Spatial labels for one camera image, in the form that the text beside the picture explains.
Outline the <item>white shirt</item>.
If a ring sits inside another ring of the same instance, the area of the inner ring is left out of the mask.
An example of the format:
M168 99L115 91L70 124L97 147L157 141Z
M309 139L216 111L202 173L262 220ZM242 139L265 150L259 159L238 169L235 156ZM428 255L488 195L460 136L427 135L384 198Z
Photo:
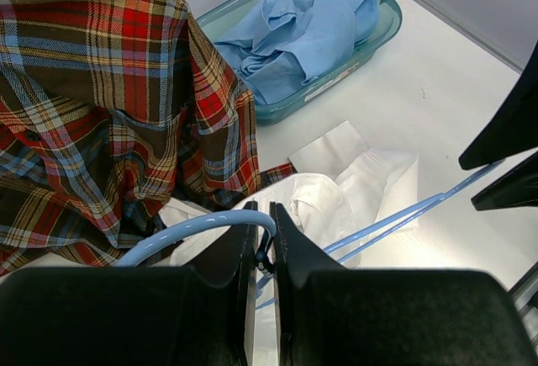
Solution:
M369 146L343 122L294 152L296 173L252 195L259 211L282 204L326 248L418 201L418 155Z

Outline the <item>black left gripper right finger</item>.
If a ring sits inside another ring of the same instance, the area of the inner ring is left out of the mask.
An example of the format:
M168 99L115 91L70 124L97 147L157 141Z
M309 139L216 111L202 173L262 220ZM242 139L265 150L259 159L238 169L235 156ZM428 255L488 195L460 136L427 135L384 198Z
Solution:
M348 282L349 271L298 229L283 204L271 202L270 214L277 225L273 246L279 289L305 289L315 284L339 289Z

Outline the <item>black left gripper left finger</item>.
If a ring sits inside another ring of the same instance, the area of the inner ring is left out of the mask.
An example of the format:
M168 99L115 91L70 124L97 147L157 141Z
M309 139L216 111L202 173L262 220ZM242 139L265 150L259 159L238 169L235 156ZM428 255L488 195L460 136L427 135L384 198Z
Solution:
M221 289L231 283L240 269L241 257L251 228L252 226L247 224L229 226L191 260L191 266L207 286Z

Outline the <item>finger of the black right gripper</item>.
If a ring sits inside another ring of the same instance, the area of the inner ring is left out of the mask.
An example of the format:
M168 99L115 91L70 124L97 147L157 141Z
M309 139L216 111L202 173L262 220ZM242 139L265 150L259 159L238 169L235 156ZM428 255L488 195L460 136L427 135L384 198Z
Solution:
M536 207L537 154L529 156L472 198L478 211Z
M463 170L537 147L537 51L495 115L460 155Z

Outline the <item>light blue shirt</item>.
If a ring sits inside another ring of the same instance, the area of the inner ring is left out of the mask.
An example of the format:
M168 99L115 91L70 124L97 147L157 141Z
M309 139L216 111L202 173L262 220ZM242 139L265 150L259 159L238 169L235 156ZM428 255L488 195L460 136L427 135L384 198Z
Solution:
M269 105L351 59L378 20L377 0L260 0L215 46Z

